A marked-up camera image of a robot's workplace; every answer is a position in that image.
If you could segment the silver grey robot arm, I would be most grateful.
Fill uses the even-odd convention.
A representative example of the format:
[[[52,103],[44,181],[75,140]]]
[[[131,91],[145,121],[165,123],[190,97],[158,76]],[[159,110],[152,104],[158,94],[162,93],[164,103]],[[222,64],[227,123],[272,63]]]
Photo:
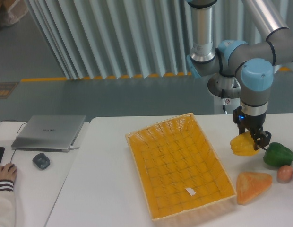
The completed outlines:
[[[271,134],[263,129],[274,67],[293,62],[293,32],[269,0],[245,0],[245,8],[264,39],[250,45],[241,40],[213,46],[214,0],[189,0],[193,22],[193,47],[187,63],[195,77],[219,74],[236,80],[240,104],[233,111],[239,133],[248,131],[254,149],[266,147]]]

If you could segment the person's hand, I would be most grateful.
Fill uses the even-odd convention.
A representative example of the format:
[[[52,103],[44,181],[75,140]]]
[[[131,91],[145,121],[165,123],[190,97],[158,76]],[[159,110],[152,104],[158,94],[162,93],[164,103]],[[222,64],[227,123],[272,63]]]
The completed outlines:
[[[5,166],[0,166],[0,181],[10,181],[12,183],[15,182],[17,177],[17,167],[14,166],[8,171],[8,168],[12,165],[12,163],[8,163]]]

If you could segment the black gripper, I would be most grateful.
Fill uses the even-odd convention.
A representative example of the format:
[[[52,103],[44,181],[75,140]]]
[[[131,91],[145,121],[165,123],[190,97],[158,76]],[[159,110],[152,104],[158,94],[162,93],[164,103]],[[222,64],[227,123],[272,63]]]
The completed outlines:
[[[243,112],[242,106],[233,111],[233,122],[239,129],[239,135],[248,130],[254,140],[254,150],[264,148],[269,145],[271,133],[263,130],[266,112],[260,115],[248,115]]]

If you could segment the striped white sleeve forearm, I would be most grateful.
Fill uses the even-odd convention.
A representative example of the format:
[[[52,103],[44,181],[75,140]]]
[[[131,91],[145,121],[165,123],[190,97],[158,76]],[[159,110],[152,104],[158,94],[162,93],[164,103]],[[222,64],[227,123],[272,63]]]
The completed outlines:
[[[14,183],[0,180],[0,227],[14,227],[16,216]]]

